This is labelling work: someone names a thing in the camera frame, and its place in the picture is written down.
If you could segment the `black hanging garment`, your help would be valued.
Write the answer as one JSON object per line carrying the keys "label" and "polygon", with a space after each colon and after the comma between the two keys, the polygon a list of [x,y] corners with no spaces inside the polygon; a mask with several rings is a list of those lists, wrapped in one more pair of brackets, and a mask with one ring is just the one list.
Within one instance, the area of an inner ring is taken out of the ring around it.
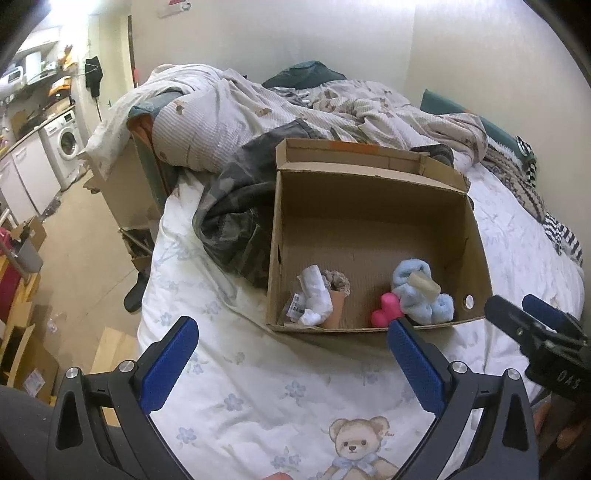
{"label": "black hanging garment", "polygon": [[103,78],[102,67],[97,56],[85,60],[84,76],[86,89],[93,99],[97,99],[100,95],[100,83]]}

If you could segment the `brown cardboard box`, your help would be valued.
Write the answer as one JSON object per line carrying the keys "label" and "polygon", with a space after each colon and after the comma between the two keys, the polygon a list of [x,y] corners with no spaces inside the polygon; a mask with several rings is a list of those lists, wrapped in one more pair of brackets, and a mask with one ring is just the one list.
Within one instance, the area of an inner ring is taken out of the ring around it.
{"label": "brown cardboard box", "polygon": [[276,198],[266,321],[305,327],[284,313],[297,275],[311,265],[351,283],[337,333],[370,333],[370,315],[394,269],[426,261],[452,296],[453,325],[484,315],[492,286],[468,195],[468,178],[423,153],[349,142],[290,138],[276,147]]}

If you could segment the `light blue fluffy sock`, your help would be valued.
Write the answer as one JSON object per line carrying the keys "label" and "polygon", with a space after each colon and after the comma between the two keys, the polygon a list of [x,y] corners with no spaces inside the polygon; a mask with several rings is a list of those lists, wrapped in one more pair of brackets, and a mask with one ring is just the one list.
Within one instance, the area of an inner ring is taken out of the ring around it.
{"label": "light blue fluffy sock", "polygon": [[455,315],[453,298],[441,291],[434,303],[428,303],[418,290],[408,284],[409,276],[415,271],[423,271],[432,278],[430,265],[415,258],[400,262],[392,275],[391,290],[400,298],[405,315],[423,326],[451,322]]}

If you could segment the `white fluffy sock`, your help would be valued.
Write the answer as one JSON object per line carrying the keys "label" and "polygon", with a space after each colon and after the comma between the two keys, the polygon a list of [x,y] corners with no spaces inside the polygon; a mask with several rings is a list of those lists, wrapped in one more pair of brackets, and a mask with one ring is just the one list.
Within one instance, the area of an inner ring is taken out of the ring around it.
{"label": "white fluffy sock", "polygon": [[332,299],[318,265],[308,266],[297,276],[304,294],[304,313],[300,322],[307,327],[320,326],[332,315]]}

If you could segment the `orange cylindrical roll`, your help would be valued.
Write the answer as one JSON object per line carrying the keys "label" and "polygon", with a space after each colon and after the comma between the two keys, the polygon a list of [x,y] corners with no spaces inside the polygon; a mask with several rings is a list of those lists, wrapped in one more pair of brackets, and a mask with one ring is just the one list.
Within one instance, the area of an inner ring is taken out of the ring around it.
{"label": "orange cylindrical roll", "polygon": [[332,301],[332,313],[324,322],[322,322],[322,329],[335,330],[339,329],[339,324],[342,320],[342,311],[346,301],[346,294],[341,291],[329,291]]}

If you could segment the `flat cardboard sheet on floor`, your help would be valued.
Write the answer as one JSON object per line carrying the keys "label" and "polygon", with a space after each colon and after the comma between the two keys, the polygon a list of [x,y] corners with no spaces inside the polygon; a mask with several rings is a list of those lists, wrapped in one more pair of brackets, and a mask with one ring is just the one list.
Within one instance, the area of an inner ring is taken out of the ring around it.
{"label": "flat cardboard sheet on floor", "polygon": [[138,342],[134,336],[105,327],[95,352],[90,373],[111,372],[125,360],[136,360],[138,348]]}

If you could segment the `clear plastic bag with label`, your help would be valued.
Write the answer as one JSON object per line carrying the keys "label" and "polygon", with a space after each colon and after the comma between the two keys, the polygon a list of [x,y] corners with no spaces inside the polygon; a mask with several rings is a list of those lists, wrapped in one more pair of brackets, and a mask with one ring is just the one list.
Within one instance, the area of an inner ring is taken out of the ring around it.
{"label": "clear plastic bag with label", "polygon": [[287,317],[288,321],[297,323],[301,319],[301,316],[304,315],[305,301],[307,301],[307,298],[301,292],[294,292],[291,295],[290,300],[287,301],[284,307],[284,316]]}

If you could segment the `cardboard box with label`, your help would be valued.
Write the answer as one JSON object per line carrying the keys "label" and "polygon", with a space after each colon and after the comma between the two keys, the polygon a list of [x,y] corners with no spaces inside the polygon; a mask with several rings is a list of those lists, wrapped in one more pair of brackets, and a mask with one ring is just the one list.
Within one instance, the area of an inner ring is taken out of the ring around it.
{"label": "cardboard box with label", "polygon": [[16,347],[14,355],[9,357],[9,349],[6,349],[3,356],[9,367],[6,385],[49,404],[59,364],[34,330],[34,325],[12,330],[8,345]]}

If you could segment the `dark green pillow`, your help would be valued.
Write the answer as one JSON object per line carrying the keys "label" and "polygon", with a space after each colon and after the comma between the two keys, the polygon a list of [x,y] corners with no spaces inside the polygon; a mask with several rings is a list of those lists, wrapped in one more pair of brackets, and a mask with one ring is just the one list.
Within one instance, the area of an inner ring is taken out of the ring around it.
{"label": "dark green pillow", "polygon": [[324,63],[312,60],[301,62],[283,69],[272,78],[263,82],[264,88],[315,88],[332,81],[346,80],[346,76],[329,69]]}

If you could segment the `white washing machine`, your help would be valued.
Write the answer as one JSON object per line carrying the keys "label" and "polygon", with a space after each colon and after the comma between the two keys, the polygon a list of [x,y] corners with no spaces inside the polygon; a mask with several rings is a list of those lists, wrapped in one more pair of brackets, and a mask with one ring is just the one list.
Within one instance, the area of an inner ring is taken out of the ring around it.
{"label": "white washing machine", "polygon": [[68,190],[82,169],[79,154],[83,142],[74,109],[70,108],[48,121],[39,130],[39,135],[60,189]]}

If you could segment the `striped beige duvet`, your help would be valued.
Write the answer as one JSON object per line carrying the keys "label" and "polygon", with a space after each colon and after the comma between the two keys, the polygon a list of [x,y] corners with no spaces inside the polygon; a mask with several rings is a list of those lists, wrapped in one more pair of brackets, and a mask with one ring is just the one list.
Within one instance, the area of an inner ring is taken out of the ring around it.
{"label": "striped beige duvet", "polygon": [[122,96],[89,138],[86,152],[103,176],[110,174],[130,138],[132,108],[170,92],[176,98],[157,113],[152,145],[161,161],[194,171],[221,173],[240,146],[294,120],[330,140],[400,150],[443,144],[452,149],[460,172],[480,162],[488,147],[478,116],[424,112],[379,82],[332,81],[298,90],[290,100],[232,69],[164,64]]}

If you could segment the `black white patterned blanket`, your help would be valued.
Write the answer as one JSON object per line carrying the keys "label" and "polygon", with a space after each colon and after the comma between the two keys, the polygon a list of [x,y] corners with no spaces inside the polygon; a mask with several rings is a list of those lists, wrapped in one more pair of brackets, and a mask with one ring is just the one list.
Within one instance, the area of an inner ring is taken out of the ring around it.
{"label": "black white patterned blanket", "polygon": [[583,267],[583,250],[576,235],[547,210],[537,191],[536,159],[520,160],[509,147],[489,138],[481,163],[513,194],[526,212],[542,225],[556,253],[565,254],[577,266]]}

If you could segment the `camouflage jacket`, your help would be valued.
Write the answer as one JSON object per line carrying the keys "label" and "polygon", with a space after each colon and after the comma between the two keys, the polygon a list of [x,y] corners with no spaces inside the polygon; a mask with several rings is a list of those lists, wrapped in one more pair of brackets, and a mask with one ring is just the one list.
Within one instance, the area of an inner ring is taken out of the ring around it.
{"label": "camouflage jacket", "polygon": [[269,281],[276,147],[285,139],[322,135],[303,120],[274,128],[242,145],[205,187],[192,227],[211,260],[256,288]]}

